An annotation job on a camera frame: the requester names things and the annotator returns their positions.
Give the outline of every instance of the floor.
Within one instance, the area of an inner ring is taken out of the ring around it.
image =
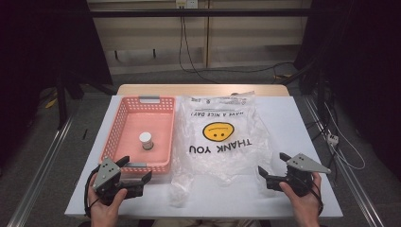
[[[228,54],[228,50],[221,50],[219,61],[212,64],[213,68],[236,66],[234,69],[249,71],[273,65],[277,62],[293,61],[296,56],[296,47],[285,46],[283,52],[287,54],[272,55],[274,51],[260,51],[250,48],[248,54]],[[194,66],[201,69],[201,50],[194,49],[192,59]],[[123,51],[105,53],[113,75],[114,88],[122,83],[174,83],[179,81],[193,83],[209,83],[193,73],[182,70],[192,69],[188,59],[183,59],[179,65],[179,51],[156,50],[156,59],[152,50],[139,52]],[[257,73],[237,72],[201,72],[203,77],[216,81],[230,83],[273,83],[279,82],[277,75],[293,73],[289,65],[277,67],[275,70]],[[73,117],[71,124],[57,131],[58,109],[55,106],[46,108],[45,105],[52,99],[52,89],[43,91],[45,101],[38,107],[38,112],[28,129],[28,133],[21,142],[18,152],[3,166],[3,176],[0,179],[0,226],[78,226],[82,220],[66,217],[63,212],[74,190],[81,168],[96,139],[99,126],[107,110],[110,97],[99,93],[90,86],[82,85],[85,97],[82,100],[68,98],[68,112]],[[303,96],[299,92],[297,82],[288,86],[290,94],[300,110],[301,116],[308,129],[315,149],[323,164],[330,162],[330,153],[322,136],[319,136],[319,123],[314,118],[314,95]],[[329,175],[329,180],[344,214],[343,218],[322,220],[328,226],[398,226],[401,222],[401,183],[375,157],[368,141],[360,138],[340,102],[335,104],[338,116],[338,125],[344,136],[340,137],[340,151],[346,157],[348,165],[343,161],[336,161],[335,173]],[[331,124],[331,131],[336,127]],[[55,144],[55,139],[61,138],[61,144]],[[294,226],[294,221],[272,220],[272,226]],[[122,220],[119,226],[136,226],[136,220]]]

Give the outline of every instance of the black curtain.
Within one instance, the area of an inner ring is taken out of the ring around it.
[[[398,100],[401,8],[390,0],[335,2],[312,2],[312,8],[316,9],[352,6],[345,11],[340,43],[328,53],[323,73],[357,130],[373,145],[377,157],[401,179],[401,152],[397,144],[401,137],[401,101]],[[303,46],[295,62],[297,67],[302,68],[315,57],[323,42],[322,35],[332,24],[330,20],[308,20]],[[317,82],[310,81],[307,87]]]
[[[85,0],[0,1],[1,162],[24,137],[40,91],[55,87],[58,75],[70,85],[83,82],[72,72],[112,84],[93,19],[55,12],[71,9],[89,10]]]

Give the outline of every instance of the human hand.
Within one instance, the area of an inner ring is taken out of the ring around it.
[[[92,185],[95,182],[96,174],[92,177],[88,189],[88,202],[91,207],[91,223],[93,227],[114,227],[118,221],[118,208],[127,195],[127,189],[123,188],[115,195],[111,205],[105,205],[99,199]]]
[[[320,188],[322,178],[319,173],[312,173],[313,176],[313,187],[312,190],[320,196]],[[312,194],[308,193],[303,197],[298,197],[288,183],[280,182],[280,187],[283,192],[288,196],[294,210],[295,220],[301,227],[319,226],[319,209],[320,202]]]

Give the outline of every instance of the plastic bag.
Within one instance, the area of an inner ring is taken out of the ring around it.
[[[195,175],[213,176],[225,186],[237,175],[258,176],[257,166],[271,172],[269,133],[254,96],[184,96],[175,123],[172,205],[185,202]]]

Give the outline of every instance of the table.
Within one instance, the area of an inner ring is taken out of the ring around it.
[[[294,156],[300,152],[319,162],[319,157],[307,134],[296,104],[283,85],[236,85],[236,84],[131,84],[122,85],[119,95],[191,95],[227,96],[231,93],[255,91],[256,108],[270,133],[273,149],[271,167],[275,175],[284,176],[287,169],[278,157],[279,152]],[[84,185],[90,171],[96,167],[98,157],[112,125],[113,115],[121,96],[113,96],[102,126],[97,135],[88,161],[79,178],[78,185],[65,211],[65,215],[84,217]],[[342,217],[342,212],[330,183],[322,175],[322,194],[325,204],[321,218]],[[211,183],[208,176],[196,176],[185,207],[170,206],[169,183],[148,183],[144,196],[126,200],[120,207],[122,218],[291,218],[292,209],[288,198],[281,192],[267,197],[259,193],[258,185],[249,176],[238,176],[226,187]]]

